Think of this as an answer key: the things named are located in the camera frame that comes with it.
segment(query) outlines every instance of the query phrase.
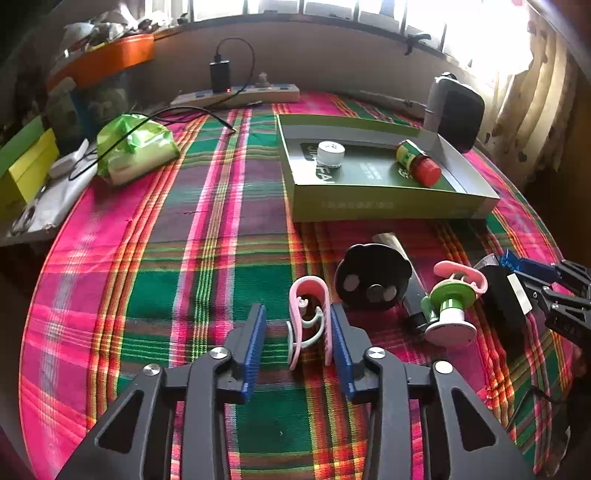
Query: gray speaker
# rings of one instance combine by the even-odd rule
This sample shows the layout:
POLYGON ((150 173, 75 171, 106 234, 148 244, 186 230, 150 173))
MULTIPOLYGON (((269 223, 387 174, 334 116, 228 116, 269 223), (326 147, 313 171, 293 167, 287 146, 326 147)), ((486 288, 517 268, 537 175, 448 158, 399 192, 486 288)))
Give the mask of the gray speaker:
POLYGON ((453 73, 435 79, 429 92, 423 128, 437 132, 458 152, 472 149, 484 116, 484 100, 453 73))

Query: metal screw head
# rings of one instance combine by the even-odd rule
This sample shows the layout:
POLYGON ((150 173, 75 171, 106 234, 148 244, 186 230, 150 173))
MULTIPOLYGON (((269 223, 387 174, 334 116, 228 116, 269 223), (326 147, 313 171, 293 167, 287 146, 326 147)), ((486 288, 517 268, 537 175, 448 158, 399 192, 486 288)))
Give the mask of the metal screw head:
POLYGON ((368 348, 368 357, 375 358, 379 360, 380 358, 384 358, 386 356, 386 350, 379 346, 371 346, 368 348))
POLYGON ((209 351, 209 355, 215 360, 226 358, 229 353, 230 352, 228 352, 228 349, 222 346, 215 346, 209 351))
POLYGON ((144 375, 148 375, 149 377, 153 377, 154 375, 158 375, 160 373, 160 365, 158 364, 148 364, 143 369, 142 372, 144 375))
POLYGON ((453 372, 453 366, 450 362, 446 362, 445 360, 441 360, 435 362, 435 370, 437 370, 441 374, 450 374, 453 372))
POLYGON ((365 292, 365 296, 370 301, 370 303, 379 303, 384 301, 384 287, 379 284, 371 285, 365 292))

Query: power strip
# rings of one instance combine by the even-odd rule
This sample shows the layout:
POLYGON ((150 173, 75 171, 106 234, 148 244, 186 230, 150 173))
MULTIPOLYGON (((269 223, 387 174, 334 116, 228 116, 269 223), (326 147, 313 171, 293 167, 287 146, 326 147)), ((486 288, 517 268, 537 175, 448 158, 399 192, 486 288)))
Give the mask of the power strip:
MULTIPOLYGON (((213 93, 211 90, 184 93, 170 102, 170 106, 190 105, 205 108, 207 105, 234 95, 238 90, 240 90, 240 87, 232 87, 232 90, 227 93, 213 93)), ((293 103, 299 100, 300 90, 298 87, 288 83, 276 83, 270 87, 248 86, 243 92, 224 102, 223 105, 235 108, 254 102, 293 103)))

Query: green box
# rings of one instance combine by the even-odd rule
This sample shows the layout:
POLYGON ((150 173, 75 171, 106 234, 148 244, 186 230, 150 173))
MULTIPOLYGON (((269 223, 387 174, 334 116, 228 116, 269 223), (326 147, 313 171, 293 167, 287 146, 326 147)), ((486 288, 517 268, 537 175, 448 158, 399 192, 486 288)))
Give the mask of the green box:
POLYGON ((376 120, 277 115, 285 188, 296 222, 392 218, 484 218, 499 201, 478 171, 436 133, 376 120), (409 178, 394 159, 406 139, 443 172, 433 187, 409 178), (318 143, 345 146, 339 168, 316 163, 318 143))
POLYGON ((43 134, 43 122, 35 117, 0 149, 0 177, 43 134))
POLYGON ((43 133, 5 170, 0 170, 0 220, 13 220, 46 182, 59 156, 53 130, 43 133))

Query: green plastic bag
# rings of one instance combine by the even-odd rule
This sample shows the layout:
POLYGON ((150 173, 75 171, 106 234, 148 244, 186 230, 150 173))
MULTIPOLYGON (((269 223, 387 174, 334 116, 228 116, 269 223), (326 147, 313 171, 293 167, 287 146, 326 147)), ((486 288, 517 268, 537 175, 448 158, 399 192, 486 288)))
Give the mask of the green plastic bag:
MULTIPOLYGON (((144 115, 125 113, 106 124, 96 137, 98 156, 145 119, 144 115)), ((123 185, 178 158, 179 154, 173 133, 150 120, 99 160, 98 174, 112 185, 123 185)))

